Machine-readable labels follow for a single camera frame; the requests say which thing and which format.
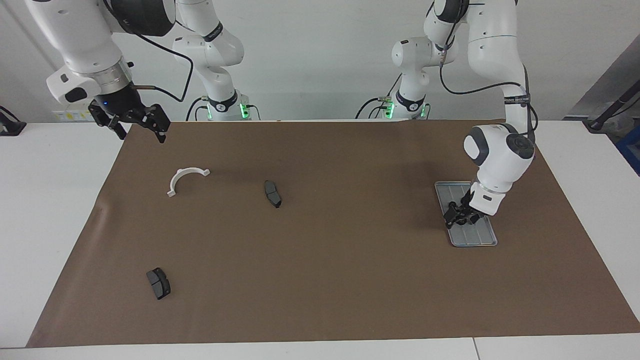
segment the gray tray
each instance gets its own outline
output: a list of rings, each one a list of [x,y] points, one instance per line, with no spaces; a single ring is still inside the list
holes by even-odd
[[[468,181],[439,181],[436,183],[436,193],[442,214],[449,209],[449,203],[455,201],[460,203],[460,199],[466,194],[471,187]],[[488,217],[478,220],[475,225],[455,224],[449,230],[449,239],[455,247],[480,247],[480,246],[496,246],[498,240],[495,238],[491,222]]]

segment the white table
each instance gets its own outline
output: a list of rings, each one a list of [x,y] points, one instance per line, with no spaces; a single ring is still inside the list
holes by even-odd
[[[538,147],[640,314],[640,178],[604,135],[542,122]],[[640,334],[23,349],[121,146],[94,124],[0,138],[0,359],[640,359]]]

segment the brown mat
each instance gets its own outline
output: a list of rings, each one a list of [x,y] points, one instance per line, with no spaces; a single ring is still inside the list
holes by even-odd
[[[475,176],[478,123],[133,127],[28,346],[640,332],[540,154],[499,245],[451,246],[434,183]]]

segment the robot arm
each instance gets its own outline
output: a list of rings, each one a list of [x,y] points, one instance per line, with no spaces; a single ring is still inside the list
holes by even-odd
[[[424,44],[429,41],[432,43],[431,52],[413,50],[411,53],[415,53],[415,59],[405,56],[408,60],[405,64],[396,60],[403,58],[396,55],[402,42],[394,47],[394,62],[403,70],[403,84],[394,102],[402,103],[406,100],[403,98],[407,97],[411,101],[419,101],[420,96],[426,93],[428,81],[418,81],[423,66],[439,66],[442,84],[448,91],[458,95],[470,94],[449,90],[442,79],[443,66],[453,61],[458,52],[455,41],[458,26],[467,22],[470,28],[469,65],[480,76],[498,83],[504,94],[506,123],[473,127],[465,138],[465,152],[479,170],[460,205],[450,204],[445,215],[448,227],[467,222],[474,224],[482,216],[496,214],[506,193],[533,160],[535,139],[531,127],[526,69],[518,55],[516,3],[515,0],[485,0],[481,3],[434,0],[424,22],[428,37]],[[394,117],[415,117],[411,108],[405,111],[395,104],[394,109]]]
[[[112,26],[101,2],[91,0],[25,0],[36,23],[49,42],[62,54],[65,65],[47,79],[53,96],[62,104],[93,98],[89,107],[96,123],[107,126],[124,139],[119,122],[131,122],[152,130],[164,142],[170,121],[162,107],[146,107],[135,88],[130,63],[111,39]],[[112,0],[115,12],[126,12],[139,2]],[[153,22],[131,17],[129,24],[148,35],[166,34],[173,26],[171,1],[156,1]]]
[[[177,9],[185,27],[194,33],[175,39],[173,50],[193,60],[194,71],[207,90],[212,119],[247,119],[248,98],[234,88],[231,75],[223,69],[243,60],[242,43],[224,28],[211,0],[178,0]],[[184,58],[176,56],[176,60],[189,66]]]

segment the black stand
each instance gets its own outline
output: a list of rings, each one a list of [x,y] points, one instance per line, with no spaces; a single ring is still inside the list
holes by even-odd
[[[26,122],[11,121],[2,112],[0,112],[0,124],[6,128],[6,131],[2,131],[2,128],[0,127],[0,136],[18,136],[24,127],[27,126]]]
[[[591,122],[588,120],[583,121],[584,125],[587,127],[587,130],[589,130],[590,133],[594,133],[594,134],[598,133],[600,130],[602,130],[602,126],[604,125],[604,123],[607,120],[609,120],[609,118],[613,117],[613,115],[616,114],[616,112],[620,110],[620,108],[622,108],[626,103],[628,103],[631,99],[633,99],[638,92],[640,92],[640,80],[636,81],[636,83],[633,86],[631,86],[618,100],[616,100],[616,102],[614,102],[608,109],[606,109],[602,113],[602,115],[600,115],[597,119]]]

